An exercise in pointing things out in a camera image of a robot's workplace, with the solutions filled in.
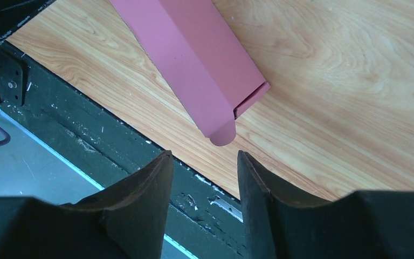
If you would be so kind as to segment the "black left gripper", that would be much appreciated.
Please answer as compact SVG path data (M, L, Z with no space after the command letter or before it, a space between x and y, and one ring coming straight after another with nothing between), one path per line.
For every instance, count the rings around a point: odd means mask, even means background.
M0 0L0 42L54 3L54 0Z

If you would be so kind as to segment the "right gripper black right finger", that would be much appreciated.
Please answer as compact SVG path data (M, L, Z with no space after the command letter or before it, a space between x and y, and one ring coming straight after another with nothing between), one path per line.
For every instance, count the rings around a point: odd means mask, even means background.
M414 192L356 190L328 201L248 152L238 152L237 167L250 258L414 258Z

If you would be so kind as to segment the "pink paper box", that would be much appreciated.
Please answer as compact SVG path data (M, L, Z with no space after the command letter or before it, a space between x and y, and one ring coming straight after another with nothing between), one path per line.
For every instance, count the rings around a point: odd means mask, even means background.
M112 1L205 137L225 146L270 84L211 1Z

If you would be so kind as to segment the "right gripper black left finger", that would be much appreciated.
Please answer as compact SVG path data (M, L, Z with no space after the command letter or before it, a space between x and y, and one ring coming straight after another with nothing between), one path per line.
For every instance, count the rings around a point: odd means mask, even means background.
M79 202L0 197L0 258L160 258L171 151Z

